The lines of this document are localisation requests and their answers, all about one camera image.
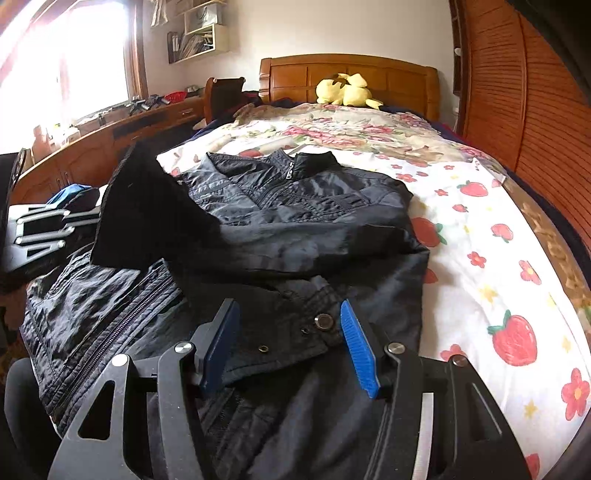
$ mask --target strawberry print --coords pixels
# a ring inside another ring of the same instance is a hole
[[[439,279],[437,278],[437,275],[435,275],[435,272],[428,268],[425,272],[425,276],[423,277],[423,283],[429,284],[436,283],[438,281]]]
[[[439,244],[447,245],[447,241],[440,235],[443,230],[442,224],[433,224],[423,217],[411,218],[410,221],[417,240],[425,247],[433,248]]]
[[[257,148],[250,148],[248,150],[243,150],[238,155],[240,157],[249,157],[249,158],[262,157],[262,153]]]
[[[536,480],[540,474],[540,456],[537,453],[532,453],[525,457],[525,462],[530,470],[531,480]]]
[[[465,184],[458,185],[457,187],[460,189],[460,192],[470,197],[486,197],[488,195],[486,187],[477,181],[468,180]]]
[[[503,325],[490,326],[492,346],[497,355],[508,365],[523,367],[538,358],[538,344],[530,323],[519,315],[505,312]]]
[[[417,181],[410,173],[397,173],[396,178],[398,180],[407,181],[409,183]]]
[[[513,232],[504,223],[493,225],[491,231],[493,236],[500,236],[506,244],[509,243],[509,240],[513,240]]]

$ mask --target metal bolt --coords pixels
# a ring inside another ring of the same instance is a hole
[[[191,348],[193,348],[193,345],[189,342],[180,342],[174,346],[174,351],[177,353],[187,353]]]
[[[405,350],[406,347],[401,343],[392,342],[388,344],[388,352],[393,355],[400,355],[401,353],[404,353]]]
[[[468,359],[463,355],[454,355],[452,362],[456,367],[465,367],[468,364]]]
[[[115,367],[122,367],[127,363],[127,355],[125,355],[124,353],[120,353],[119,355],[115,355],[113,357],[113,360],[111,360],[111,363]]]

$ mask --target bed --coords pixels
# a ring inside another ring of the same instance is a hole
[[[389,112],[315,103],[314,86],[361,73]],[[448,140],[437,72],[399,60],[315,54],[261,62],[260,97],[158,160],[176,175],[207,152],[261,157],[331,150],[339,163],[398,179],[430,248],[420,354],[467,355],[511,425],[532,477],[561,457],[589,408],[589,289],[538,203],[486,153]],[[289,97],[305,102],[272,106]]]

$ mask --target window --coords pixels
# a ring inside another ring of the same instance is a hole
[[[130,5],[82,0],[30,26],[12,50],[4,81],[0,77],[0,153],[29,147],[36,125],[70,125],[139,94],[130,65]]]

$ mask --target wooden headboard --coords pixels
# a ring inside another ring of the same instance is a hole
[[[318,82],[336,73],[360,73],[375,99],[439,120],[437,69],[384,57],[320,53],[262,59],[260,96],[265,103],[285,97],[316,103]]]

